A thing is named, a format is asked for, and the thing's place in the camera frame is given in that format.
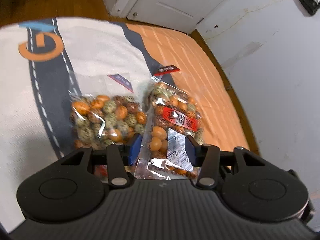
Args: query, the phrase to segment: bed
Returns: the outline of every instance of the bed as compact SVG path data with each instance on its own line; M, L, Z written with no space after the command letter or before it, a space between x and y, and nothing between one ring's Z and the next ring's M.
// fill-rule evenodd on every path
M73 72L129 73L142 96L160 66L174 65L186 74L170 74L179 89L202 92L204 142L226 151L248 148L218 71L183 33L65 17L5 26L0 44L0 221L8 232L24 220L15 198L18 185L72 151L69 89L81 92Z

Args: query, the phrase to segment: door panel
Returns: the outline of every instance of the door panel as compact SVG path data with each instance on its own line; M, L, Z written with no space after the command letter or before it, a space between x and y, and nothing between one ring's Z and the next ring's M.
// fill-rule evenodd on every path
M190 33L221 1L138 0L127 18Z

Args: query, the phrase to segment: plastic snack bag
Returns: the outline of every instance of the plastic snack bag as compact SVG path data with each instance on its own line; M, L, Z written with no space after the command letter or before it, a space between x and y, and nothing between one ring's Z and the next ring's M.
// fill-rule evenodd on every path
M127 73L105 76L75 74L82 94L71 95L71 119L76 134L74 147L105 149L126 143L135 133L144 134L147 116L135 97ZM97 167L106 180L106 167Z
M153 179L195 179L185 151L185 136L203 144L201 114L193 97L152 78L146 102L150 105L135 176Z

